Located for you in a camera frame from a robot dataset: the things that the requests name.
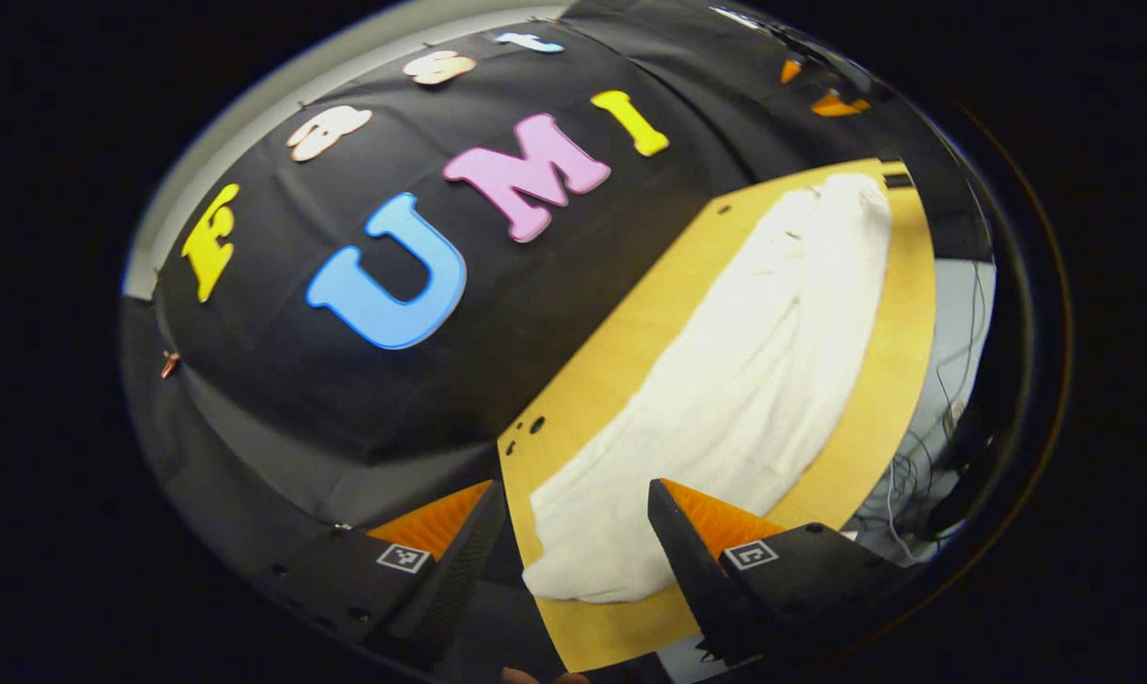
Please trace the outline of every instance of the letter m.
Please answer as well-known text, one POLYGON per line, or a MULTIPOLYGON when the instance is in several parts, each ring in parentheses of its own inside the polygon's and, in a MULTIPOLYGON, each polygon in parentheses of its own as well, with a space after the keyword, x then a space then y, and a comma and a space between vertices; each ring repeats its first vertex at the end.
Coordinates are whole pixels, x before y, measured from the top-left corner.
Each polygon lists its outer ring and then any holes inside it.
POLYGON ((584 195, 611 174, 611 168, 591 158, 580 147, 556 129, 549 114, 536 114, 513 129, 522 148, 522 158, 473 147, 447 162, 446 180, 466 180, 496 204, 509 219, 509 238, 530 242, 547 228, 552 212, 531 207, 521 197, 525 192, 555 207, 565 207, 569 192, 584 195), (556 170, 564 174, 561 184, 556 170))

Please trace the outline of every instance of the white towel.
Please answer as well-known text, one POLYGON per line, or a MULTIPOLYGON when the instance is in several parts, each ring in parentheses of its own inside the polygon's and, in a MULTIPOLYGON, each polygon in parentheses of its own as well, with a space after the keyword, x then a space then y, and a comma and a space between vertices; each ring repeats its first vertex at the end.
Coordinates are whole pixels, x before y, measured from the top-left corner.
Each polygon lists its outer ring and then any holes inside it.
POLYGON ((670 477, 765 515, 828 441, 881 301, 890 212, 838 173, 759 220, 629 404, 530 495, 549 599, 638 601, 673 581, 646 515, 670 477))

